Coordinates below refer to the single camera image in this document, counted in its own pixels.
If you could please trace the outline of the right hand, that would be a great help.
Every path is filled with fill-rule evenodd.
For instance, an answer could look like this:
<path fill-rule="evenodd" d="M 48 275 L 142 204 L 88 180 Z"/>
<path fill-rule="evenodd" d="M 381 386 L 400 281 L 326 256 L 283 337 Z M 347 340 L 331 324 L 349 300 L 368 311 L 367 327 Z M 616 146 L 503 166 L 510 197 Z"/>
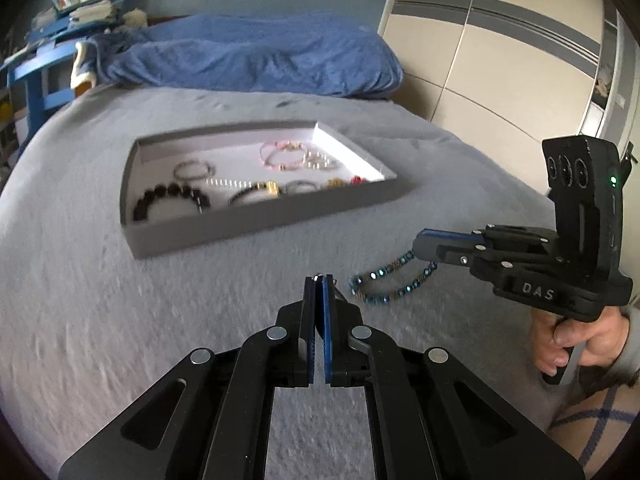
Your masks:
<path fill-rule="evenodd" d="M 530 310 L 529 342 L 535 366 L 554 376 L 567 366 L 568 348 L 584 344 L 579 366 L 610 367 L 620 356 L 629 335 L 629 320 L 619 307 L 605 307 L 596 322 L 560 321 L 554 314 Z"/>

